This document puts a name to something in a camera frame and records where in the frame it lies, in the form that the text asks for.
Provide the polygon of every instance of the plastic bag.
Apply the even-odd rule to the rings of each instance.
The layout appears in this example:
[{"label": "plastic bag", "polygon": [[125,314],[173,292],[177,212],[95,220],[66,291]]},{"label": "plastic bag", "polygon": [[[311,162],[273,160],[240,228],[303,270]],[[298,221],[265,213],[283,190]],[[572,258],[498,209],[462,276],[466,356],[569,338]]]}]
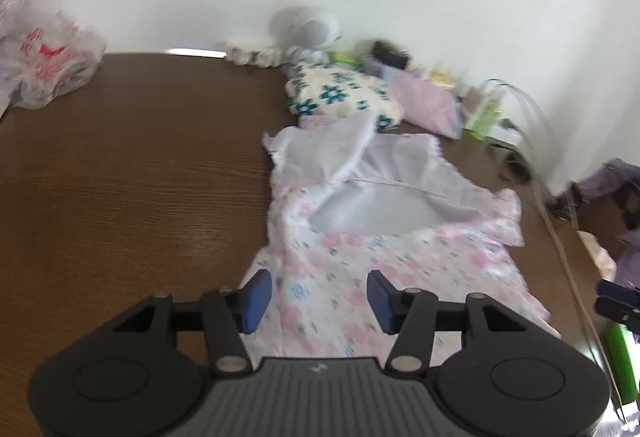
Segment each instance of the plastic bag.
[{"label": "plastic bag", "polygon": [[39,109],[85,85],[105,49],[101,35],[62,13],[0,0],[0,115],[9,103]]}]

